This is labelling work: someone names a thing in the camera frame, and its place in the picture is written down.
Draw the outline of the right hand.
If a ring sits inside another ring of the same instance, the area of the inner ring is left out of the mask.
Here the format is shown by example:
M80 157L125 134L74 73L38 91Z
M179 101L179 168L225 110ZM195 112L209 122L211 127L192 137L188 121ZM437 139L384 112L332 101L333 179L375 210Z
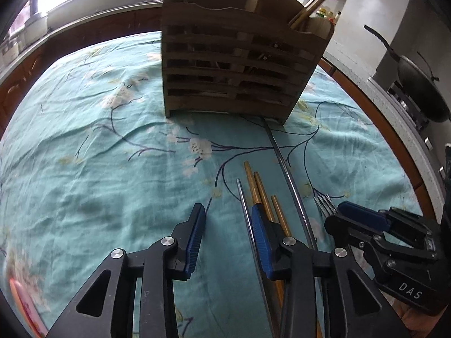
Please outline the right hand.
M414 308L411 308L399 300L394 300L392 307L407 329L409 329L410 335L412 337L419 338L426 337L433 330L434 326L436 326L437 322L446 311L446 308L444 308L437 314L437 316L429 316L415 310Z

